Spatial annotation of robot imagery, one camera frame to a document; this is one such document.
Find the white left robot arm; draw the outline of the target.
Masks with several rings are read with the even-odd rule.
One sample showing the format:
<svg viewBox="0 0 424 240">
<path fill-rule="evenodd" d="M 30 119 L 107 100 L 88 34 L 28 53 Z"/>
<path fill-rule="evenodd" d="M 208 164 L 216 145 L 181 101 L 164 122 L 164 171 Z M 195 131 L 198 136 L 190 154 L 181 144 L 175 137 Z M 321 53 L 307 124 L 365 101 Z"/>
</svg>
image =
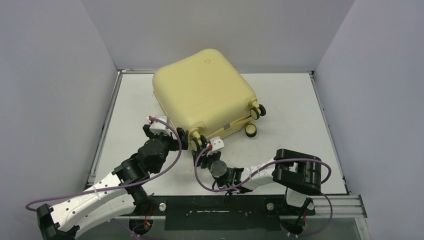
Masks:
<svg viewBox="0 0 424 240">
<path fill-rule="evenodd" d="M 44 203 L 36 209 L 37 224 L 44 240 L 74 240 L 83 232 L 121 215 L 145 214 L 150 197 L 143 184 L 165 173 L 169 152 L 180 157 L 187 150 L 187 132 L 151 117 L 142 129 L 148 140 L 130 158 L 98 183 L 61 203 Z"/>
</svg>

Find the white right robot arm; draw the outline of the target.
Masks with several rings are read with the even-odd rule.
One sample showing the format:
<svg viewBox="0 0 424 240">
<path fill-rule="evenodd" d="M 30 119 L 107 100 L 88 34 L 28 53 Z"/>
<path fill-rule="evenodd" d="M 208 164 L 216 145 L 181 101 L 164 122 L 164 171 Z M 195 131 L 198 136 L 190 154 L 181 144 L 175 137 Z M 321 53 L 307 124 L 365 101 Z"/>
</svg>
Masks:
<svg viewBox="0 0 424 240">
<path fill-rule="evenodd" d="M 302 209 L 309 196 L 321 193 L 322 160 L 319 157 L 288 150 L 278 149 L 275 156 L 265 163 L 245 168 L 227 167 L 221 152 L 209 154 L 207 151 L 192 151 L 196 167 L 208 169 L 221 192 L 245 194 L 268 184 L 279 184 L 286 188 L 283 199 L 284 210 L 295 214 Z"/>
</svg>

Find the yellow suitcase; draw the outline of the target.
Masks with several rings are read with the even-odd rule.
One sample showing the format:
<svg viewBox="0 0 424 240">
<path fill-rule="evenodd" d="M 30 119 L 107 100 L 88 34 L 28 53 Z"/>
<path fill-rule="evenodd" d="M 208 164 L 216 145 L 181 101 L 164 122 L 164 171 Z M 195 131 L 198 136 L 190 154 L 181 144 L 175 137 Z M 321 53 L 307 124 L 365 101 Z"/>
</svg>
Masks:
<svg viewBox="0 0 424 240">
<path fill-rule="evenodd" d="M 257 135 L 255 120 L 266 115 L 253 88 L 216 49 L 201 50 L 158 69 L 154 96 L 173 127 L 186 131 L 194 151 L 212 138 L 224 139 L 243 129 Z"/>
</svg>

